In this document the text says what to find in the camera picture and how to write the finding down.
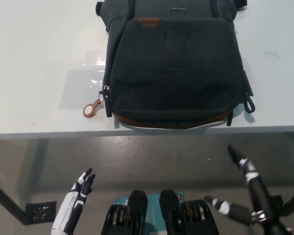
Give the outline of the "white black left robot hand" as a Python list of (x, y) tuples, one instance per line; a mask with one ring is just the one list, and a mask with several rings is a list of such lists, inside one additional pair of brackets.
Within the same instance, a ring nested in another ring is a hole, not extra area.
[(84, 171), (66, 194), (51, 228), (52, 235), (72, 235), (92, 191), (95, 174), (92, 168)]

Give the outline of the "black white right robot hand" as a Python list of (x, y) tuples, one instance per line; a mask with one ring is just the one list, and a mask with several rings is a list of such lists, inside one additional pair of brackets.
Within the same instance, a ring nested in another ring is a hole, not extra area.
[(229, 145), (227, 150), (233, 163), (243, 174), (254, 210), (210, 195), (205, 196), (204, 200), (223, 216), (241, 224), (251, 226), (259, 223), (263, 227), (274, 226), (278, 223), (279, 217), (260, 173), (251, 160), (244, 157), (236, 148)]

